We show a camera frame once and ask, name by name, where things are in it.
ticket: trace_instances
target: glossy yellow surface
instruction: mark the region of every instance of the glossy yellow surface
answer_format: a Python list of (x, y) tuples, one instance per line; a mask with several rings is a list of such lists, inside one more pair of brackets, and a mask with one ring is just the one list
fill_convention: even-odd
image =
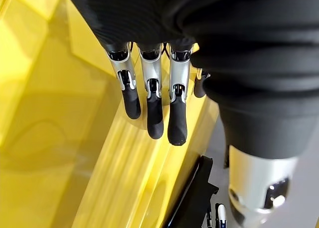
[(216, 104), (188, 99), (188, 140), (168, 143), (169, 60), (163, 56), (163, 138), (142, 106), (127, 118), (104, 50), (69, 0), (0, 0), (0, 227), (155, 228), (207, 146)]

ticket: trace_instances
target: robotic hand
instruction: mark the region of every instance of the robotic hand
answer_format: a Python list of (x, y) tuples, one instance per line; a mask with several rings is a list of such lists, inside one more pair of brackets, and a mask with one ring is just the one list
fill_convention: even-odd
[[(190, 61), (210, 74), (203, 87), (219, 104), (229, 146), (233, 215), (243, 227), (263, 223), (285, 201), (298, 157), (317, 122), (319, 0), (72, 1), (110, 58), (114, 50), (109, 46), (134, 41), (146, 67), (143, 58), (150, 50), (142, 44), (196, 40), (200, 50)], [(176, 51), (172, 47), (173, 59), (179, 56)], [(116, 72), (125, 70), (119, 67), (114, 65)], [(155, 67), (152, 75), (144, 72), (144, 79), (151, 91), (148, 99), (159, 104), (160, 74)], [(134, 72), (127, 71), (123, 91), (135, 89)], [(181, 77), (171, 81), (175, 78), (179, 80), (171, 84), (170, 98), (171, 110), (179, 103), (177, 113), (184, 109), (179, 101), (187, 89)], [(137, 93), (129, 93), (136, 106), (128, 115), (137, 118)], [(160, 122), (156, 127), (158, 133), (150, 132), (154, 138), (162, 133)]]

